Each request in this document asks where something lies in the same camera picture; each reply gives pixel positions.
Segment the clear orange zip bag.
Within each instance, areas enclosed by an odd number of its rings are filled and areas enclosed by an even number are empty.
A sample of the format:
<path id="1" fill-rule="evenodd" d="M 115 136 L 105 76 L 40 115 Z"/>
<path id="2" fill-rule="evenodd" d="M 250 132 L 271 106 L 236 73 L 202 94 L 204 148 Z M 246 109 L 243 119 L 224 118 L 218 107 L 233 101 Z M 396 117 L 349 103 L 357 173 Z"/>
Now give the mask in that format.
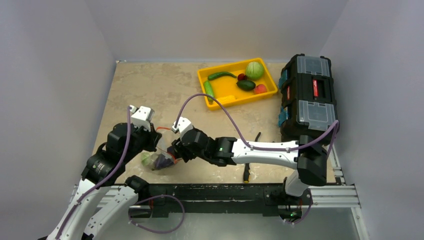
<path id="1" fill-rule="evenodd" d="M 171 143 L 178 137 L 178 135 L 174 134 L 174 132 L 169 127 L 159 126 L 156 128 L 156 131 L 162 134 L 162 138 L 158 142 L 157 150 L 155 152 L 151 152 L 154 153 L 155 158 L 160 154 L 168 154 L 168 147 L 170 147 Z"/>

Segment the purple eggplant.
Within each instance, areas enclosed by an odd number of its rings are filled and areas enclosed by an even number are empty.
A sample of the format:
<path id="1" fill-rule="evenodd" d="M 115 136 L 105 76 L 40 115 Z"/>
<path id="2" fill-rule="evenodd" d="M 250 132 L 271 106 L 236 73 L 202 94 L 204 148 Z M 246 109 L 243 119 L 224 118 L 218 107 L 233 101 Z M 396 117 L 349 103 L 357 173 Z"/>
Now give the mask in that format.
<path id="1" fill-rule="evenodd" d="M 174 165 L 168 154 L 158 154 L 155 157 L 154 168 L 152 168 L 153 171 L 169 168 Z"/>

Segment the white cauliflower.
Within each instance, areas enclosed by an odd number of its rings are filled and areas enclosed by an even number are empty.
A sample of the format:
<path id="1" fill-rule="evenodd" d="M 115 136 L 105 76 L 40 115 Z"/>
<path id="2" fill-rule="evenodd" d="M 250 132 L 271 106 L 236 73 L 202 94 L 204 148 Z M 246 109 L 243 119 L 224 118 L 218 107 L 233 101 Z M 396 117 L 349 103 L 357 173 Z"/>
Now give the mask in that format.
<path id="1" fill-rule="evenodd" d="M 153 152 L 143 151 L 140 154 L 140 162 L 143 167 L 154 169 L 155 168 L 155 154 Z"/>

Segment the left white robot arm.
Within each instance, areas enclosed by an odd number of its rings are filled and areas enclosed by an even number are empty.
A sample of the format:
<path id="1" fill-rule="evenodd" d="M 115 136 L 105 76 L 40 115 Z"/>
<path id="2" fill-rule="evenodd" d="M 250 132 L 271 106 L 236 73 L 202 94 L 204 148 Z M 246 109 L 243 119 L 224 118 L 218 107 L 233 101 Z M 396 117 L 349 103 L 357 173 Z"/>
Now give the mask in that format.
<path id="1" fill-rule="evenodd" d="M 46 240 L 98 240 L 119 213 L 131 204 L 149 199 L 149 184 L 131 176 L 118 193 L 101 209 L 100 201 L 126 170 L 126 164 L 142 151 L 155 152 L 162 134 L 152 123 L 118 123 L 94 155 L 86 162 L 76 193 L 64 216 Z"/>

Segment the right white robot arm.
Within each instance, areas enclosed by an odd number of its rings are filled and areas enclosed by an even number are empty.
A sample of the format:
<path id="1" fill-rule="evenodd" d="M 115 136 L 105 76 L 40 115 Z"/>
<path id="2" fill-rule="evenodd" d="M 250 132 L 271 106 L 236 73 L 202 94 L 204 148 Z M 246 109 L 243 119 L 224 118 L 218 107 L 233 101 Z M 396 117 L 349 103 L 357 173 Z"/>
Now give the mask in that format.
<path id="1" fill-rule="evenodd" d="M 176 157 L 184 162 L 200 158 L 218 167 L 265 164 L 292 169 L 280 191 L 282 200 L 288 204 L 298 200 L 310 186 L 327 184 L 328 153 L 320 139 L 307 135 L 287 142 L 258 142 L 235 137 L 211 138 L 193 128 L 175 139 L 171 146 Z"/>

